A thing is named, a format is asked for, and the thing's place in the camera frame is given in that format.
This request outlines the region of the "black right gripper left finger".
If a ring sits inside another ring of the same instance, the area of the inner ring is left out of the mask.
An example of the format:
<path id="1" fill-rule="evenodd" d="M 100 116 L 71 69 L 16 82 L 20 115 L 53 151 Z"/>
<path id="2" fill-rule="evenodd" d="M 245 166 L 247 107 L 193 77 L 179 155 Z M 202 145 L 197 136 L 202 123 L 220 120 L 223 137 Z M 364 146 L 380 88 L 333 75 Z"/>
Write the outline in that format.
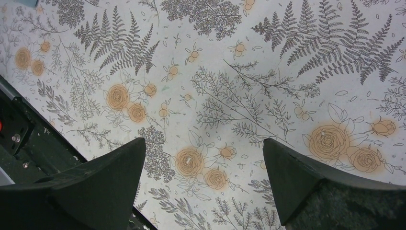
<path id="1" fill-rule="evenodd" d="M 0 188 L 3 230 L 125 230 L 146 157 L 146 141 L 127 144 L 33 183 Z"/>

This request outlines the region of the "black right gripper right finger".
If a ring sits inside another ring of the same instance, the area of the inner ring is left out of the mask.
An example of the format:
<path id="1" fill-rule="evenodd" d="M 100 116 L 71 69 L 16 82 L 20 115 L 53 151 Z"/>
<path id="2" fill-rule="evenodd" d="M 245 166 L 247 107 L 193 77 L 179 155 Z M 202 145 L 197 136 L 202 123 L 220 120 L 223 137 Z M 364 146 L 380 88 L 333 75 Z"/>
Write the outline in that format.
<path id="1" fill-rule="evenodd" d="M 277 213 L 288 230 L 403 230 L 406 188 L 359 177 L 271 138 L 263 157 Z"/>

